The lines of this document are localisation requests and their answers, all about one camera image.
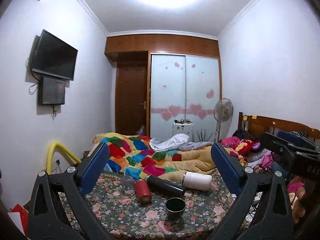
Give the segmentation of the dark green ceramic cup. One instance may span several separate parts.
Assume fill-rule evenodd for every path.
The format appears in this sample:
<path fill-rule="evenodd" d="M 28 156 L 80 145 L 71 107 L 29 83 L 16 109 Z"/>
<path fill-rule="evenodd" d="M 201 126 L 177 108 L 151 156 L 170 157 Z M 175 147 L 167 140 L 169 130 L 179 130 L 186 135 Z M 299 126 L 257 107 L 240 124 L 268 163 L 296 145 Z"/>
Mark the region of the dark green ceramic cup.
<path fill-rule="evenodd" d="M 168 220 L 179 220 L 186 209 L 186 204 L 182 198 L 174 197 L 167 200 L 165 209 Z"/>

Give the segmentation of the clear plastic cup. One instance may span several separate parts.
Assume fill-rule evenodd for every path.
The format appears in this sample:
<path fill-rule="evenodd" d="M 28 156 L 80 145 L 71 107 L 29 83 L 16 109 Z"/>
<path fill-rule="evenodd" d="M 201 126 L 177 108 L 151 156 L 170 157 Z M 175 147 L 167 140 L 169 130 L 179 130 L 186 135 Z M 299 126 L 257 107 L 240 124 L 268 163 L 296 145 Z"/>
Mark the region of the clear plastic cup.
<path fill-rule="evenodd" d="M 121 179 L 121 189 L 125 194 L 135 194 L 135 180 L 132 176 L 123 175 Z"/>

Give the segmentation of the pile of clothes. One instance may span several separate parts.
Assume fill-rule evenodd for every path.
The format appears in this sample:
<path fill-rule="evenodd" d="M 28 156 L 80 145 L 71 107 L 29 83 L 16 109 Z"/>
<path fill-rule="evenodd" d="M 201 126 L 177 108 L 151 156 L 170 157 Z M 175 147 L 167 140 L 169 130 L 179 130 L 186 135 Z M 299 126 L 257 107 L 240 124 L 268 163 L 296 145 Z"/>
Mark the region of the pile of clothes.
<path fill-rule="evenodd" d="M 274 163 L 273 153 L 260 145 L 259 149 L 253 150 L 247 156 L 239 155 L 235 148 L 240 144 L 240 141 L 249 139 L 255 142 L 260 142 L 259 137 L 251 136 L 246 130 L 237 129 L 231 137 L 227 137 L 219 141 L 227 153 L 238 160 L 243 166 L 249 166 L 257 173 L 270 174 L 272 164 Z"/>

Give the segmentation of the red plush toy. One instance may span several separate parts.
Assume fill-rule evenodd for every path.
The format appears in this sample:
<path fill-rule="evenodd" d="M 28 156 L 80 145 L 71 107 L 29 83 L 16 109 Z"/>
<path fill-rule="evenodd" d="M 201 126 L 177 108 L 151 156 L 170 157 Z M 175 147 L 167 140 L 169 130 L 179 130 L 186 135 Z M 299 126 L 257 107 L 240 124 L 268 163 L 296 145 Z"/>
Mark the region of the red plush toy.
<path fill-rule="evenodd" d="M 257 150 L 260 147 L 260 142 L 255 142 L 249 139 L 240 141 L 240 144 L 236 146 L 235 151 L 242 156 L 247 156 L 253 150 Z"/>

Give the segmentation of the floral green bedspread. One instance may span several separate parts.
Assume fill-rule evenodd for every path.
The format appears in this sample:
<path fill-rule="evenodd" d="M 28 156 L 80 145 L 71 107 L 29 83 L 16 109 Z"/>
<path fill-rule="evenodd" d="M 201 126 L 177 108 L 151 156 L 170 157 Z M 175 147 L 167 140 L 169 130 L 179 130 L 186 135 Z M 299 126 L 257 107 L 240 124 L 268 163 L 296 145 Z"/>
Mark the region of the floral green bedspread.
<path fill-rule="evenodd" d="M 232 206 L 230 194 L 217 170 L 212 172 L 210 191 L 187 190 L 186 209 L 181 219 L 171 222 L 166 199 L 152 195 L 142 206 L 134 193 L 123 193 L 118 174 L 103 173 L 84 199 L 115 239 L 207 239 Z"/>

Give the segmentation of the white thermos bottle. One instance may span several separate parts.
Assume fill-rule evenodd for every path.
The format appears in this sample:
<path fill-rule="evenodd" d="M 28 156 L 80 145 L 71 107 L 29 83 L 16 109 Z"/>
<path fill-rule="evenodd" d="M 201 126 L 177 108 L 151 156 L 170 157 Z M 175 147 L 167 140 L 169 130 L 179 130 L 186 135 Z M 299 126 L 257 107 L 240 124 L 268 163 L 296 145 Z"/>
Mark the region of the white thermos bottle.
<path fill-rule="evenodd" d="M 207 174 L 200 174 L 194 172 L 187 172 L 183 176 L 182 184 L 184 187 L 200 190 L 200 191 L 208 191 L 211 188 L 212 176 Z"/>

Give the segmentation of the standing electric fan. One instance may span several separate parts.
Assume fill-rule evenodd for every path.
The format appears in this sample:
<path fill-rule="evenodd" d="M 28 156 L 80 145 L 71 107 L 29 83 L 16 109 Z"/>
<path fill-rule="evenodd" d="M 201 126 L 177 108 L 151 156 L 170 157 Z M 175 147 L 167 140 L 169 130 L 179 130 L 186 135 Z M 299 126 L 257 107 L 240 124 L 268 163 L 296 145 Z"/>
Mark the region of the standing electric fan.
<path fill-rule="evenodd" d="M 221 124 L 232 118 L 233 111 L 233 104 L 228 98 L 222 98 L 216 103 L 214 108 L 214 118 L 216 120 L 214 142 L 218 142 L 220 140 Z"/>

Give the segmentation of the red thermos bottle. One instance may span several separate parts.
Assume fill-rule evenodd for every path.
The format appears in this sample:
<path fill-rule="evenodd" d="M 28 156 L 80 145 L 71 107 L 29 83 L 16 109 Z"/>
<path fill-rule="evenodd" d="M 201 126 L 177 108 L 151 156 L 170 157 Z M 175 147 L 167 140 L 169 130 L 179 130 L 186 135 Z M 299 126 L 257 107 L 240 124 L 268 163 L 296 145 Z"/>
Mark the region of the red thermos bottle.
<path fill-rule="evenodd" d="M 136 195 L 140 203 L 147 204 L 152 200 L 152 194 L 150 192 L 149 186 L 144 180 L 137 180 L 135 182 Z"/>

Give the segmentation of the colourful patchwork blanket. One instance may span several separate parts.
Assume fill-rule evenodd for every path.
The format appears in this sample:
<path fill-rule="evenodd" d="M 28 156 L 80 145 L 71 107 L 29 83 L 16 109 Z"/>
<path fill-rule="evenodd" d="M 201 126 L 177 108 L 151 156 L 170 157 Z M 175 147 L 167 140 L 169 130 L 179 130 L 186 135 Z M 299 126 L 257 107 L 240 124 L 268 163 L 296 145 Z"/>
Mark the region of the colourful patchwork blanket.
<path fill-rule="evenodd" d="M 211 146 L 199 150 L 156 151 L 149 145 L 151 138 L 142 135 L 102 133 L 93 139 L 94 146 L 105 143 L 110 152 L 107 164 L 113 172 L 128 174 L 135 179 L 147 175 L 168 181 L 182 181 L 187 172 L 212 174 L 216 165 L 211 157 Z"/>

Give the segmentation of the black thermos bottle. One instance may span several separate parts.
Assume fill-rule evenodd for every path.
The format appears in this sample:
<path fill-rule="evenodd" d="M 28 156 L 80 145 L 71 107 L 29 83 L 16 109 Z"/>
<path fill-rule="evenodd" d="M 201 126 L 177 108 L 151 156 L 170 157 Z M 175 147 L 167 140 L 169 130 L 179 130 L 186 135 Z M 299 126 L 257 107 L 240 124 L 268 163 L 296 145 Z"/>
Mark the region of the black thermos bottle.
<path fill-rule="evenodd" d="M 182 198 L 185 194 L 185 188 L 176 185 L 168 180 L 156 176 L 147 175 L 145 178 L 151 192 L 161 194 L 166 198 Z"/>

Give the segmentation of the white small cabinet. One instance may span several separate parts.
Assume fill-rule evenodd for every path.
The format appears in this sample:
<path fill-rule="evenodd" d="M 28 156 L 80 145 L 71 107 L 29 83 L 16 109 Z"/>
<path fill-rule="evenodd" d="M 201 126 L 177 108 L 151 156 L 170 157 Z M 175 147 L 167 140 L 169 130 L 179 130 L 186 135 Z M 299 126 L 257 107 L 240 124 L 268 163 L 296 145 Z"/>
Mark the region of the white small cabinet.
<path fill-rule="evenodd" d="M 176 134 L 186 134 L 189 136 L 189 141 L 193 141 L 194 139 L 194 124 L 190 120 L 180 119 L 174 120 L 174 124 L 172 126 L 172 135 Z"/>

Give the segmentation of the white grey bundled quilt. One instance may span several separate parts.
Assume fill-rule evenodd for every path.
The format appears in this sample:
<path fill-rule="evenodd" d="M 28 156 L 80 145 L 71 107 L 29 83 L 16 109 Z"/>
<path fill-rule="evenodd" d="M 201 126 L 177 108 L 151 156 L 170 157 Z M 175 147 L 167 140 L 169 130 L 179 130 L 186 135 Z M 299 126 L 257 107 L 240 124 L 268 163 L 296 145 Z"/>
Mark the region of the white grey bundled quilt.
<path fill-rule="evenodd" d="M 201 150 L 204 147 L 212 146 L 212 142 L 199 141 L 192 142 L 189 141 L 189 136 L 183 133 L 176 134 L 168 140 L 162 141 L 156 138 L 151 138 L 149 141 L 149 146 L 152 150 L 156 152 L 178 150 L 178 151 L 191 151 L 191 150 Z"/>

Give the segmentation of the brown wooden door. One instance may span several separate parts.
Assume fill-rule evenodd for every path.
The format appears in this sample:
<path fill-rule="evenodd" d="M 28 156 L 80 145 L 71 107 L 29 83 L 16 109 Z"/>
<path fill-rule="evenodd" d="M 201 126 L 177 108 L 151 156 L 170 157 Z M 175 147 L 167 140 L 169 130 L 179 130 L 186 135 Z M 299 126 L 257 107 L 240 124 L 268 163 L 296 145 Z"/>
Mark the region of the brown wooden door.
<path fill-rule="evenodd" d="M 147 66 L 141 62 L 118 62 L 116 74 L 116 132 L 135 135 L 146 126 Z"/>

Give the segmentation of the small wall monitor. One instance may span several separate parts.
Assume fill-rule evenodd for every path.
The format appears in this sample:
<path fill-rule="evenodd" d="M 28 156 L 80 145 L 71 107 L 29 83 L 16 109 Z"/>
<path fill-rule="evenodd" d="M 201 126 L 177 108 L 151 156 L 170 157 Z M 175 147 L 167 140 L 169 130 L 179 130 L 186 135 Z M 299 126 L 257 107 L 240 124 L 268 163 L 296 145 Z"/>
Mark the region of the small wall monitor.
<path fill-rule="evenodd" d="M 38 105 L 64 105 L 65 89 L 66 82 L 64 80 L 44 76 L 38 88 Z"/>

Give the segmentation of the wall mounted black television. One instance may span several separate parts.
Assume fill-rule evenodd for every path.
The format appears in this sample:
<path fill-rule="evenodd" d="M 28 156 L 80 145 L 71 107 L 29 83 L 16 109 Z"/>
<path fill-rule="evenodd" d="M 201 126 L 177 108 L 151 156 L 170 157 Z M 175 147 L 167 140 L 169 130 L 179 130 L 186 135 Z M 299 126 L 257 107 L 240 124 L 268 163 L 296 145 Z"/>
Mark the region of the wall mounted black television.
<path fill-rule="evenodd" d="M 73 81 L 77 54 L 77 49 L 43 29 L 30 61 L 31 71 Z"/>

